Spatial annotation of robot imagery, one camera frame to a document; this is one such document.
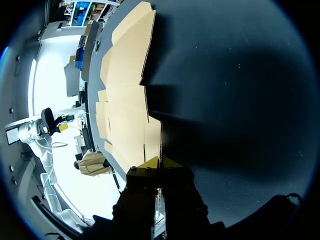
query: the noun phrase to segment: dark blue table surface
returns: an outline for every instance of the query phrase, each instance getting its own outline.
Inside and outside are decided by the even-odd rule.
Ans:
[[[139,2],[124,1],[111,17],[89,73],[93,138],[123,178],[99,138],[95,103],[112,31]],[[288,17],[270,0],[150,2],[149,113],[163,122],[163,154],[191,166],[210,222],[230,226],[276,194],[303,195],[316,163],[318,92]]]

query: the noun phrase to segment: cardboard box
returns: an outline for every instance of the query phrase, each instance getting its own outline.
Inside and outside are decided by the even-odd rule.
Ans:
[[[75,59],[76,59],[76,56],[70,56],[69,63],[72,64]]]
[[[101,11],[102,9],[104,9],[105,7],[105,4],[104,3],[96,3],[94,6],[93,6],[93,11]]]
[[[149,116],[146,89],[140,85],[156,11],[141,2],[112,33],[113,46],[101,62],[96,119],[101,138],[122,169],[140,166],[162,154],[162,123]]]
[[[97,11],[97,10],[96,11],[92,11],[91,15],[90,15],[90,18],[89,18],[89,21],[90,20],[97,20],[99,18],[100,14],[101,14],[101,11]]]

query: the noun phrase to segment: gray wall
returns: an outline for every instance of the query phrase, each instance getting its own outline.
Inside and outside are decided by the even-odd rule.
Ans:
[[[13,198],[13,204],[18,203],[21,176],[31,155],[28,155],[29,147],[22,143],[8,145],[4,126],[28,117],[29,75],[32,60],[37,59],[40,49],[38,31],[44,28],[44,16],[43,6],[25,19],[21,27],[16,30],[0,62],[0,174],[2,184],[7,187],[8,196]],[[14,109],[14,114],[9,113],[10,108]],[[15,171],[10,172],[9,166],[14,166]],[[42,188],[39,187],[40,190],[37,188],[41,184],[39,179],[41,172],[43,167],[37,162],[27,187],[25,203],[17,204],[16,207],[22,210],[24,216],[27,216],[27,222],[38,230],[41,237],[44,237],[45,233],[56,231],[43,220],[30,202],[30,198],[35,195],[40,199],[42,197]],[[18,182],[17,186],[13,184],[13,178]]]
[[[85,33],[86,27],[65,27],[60,30],[57,30],[60,23],[64,23],[65,21],[56,21],[51,22],[46,27],[41,40],[46,40],[55,37],[61,36],[71,36],[71,35],[83,35]]]

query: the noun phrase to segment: cable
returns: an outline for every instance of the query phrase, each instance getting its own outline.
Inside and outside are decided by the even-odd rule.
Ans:
[[[83,132],[80,128],[76,127],[76,126],[69,126],[69,128],[74,128],[74,129],[78,129],[80,131],[80,134],[83,135]]]
[[[46,140],[45,137],[41,138],[39,135],[35,137],[35,142],[36,142],[36,144],[38,144],[40,147],[42,147],[42,148],[44,148],[44,149],[58,149],[58,148],[63,148],[63,147],[65,147],[65,146],[68,145],[68,143],[57,141],[57,142],[53,142],[53,143],[51,144],[51,146],[49,146],[49,144],[48,144],[48,146],[43,146],[42,144],[39,143],[38,138],[44,139],[44,140],[47,142],[47,144],[48,144],[48,141]]]

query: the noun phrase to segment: laboratory room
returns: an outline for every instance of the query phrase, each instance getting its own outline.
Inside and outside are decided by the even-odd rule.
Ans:
[[[315,9],[287,0],[21,2],[1,44],[0,236],[315,231]]]

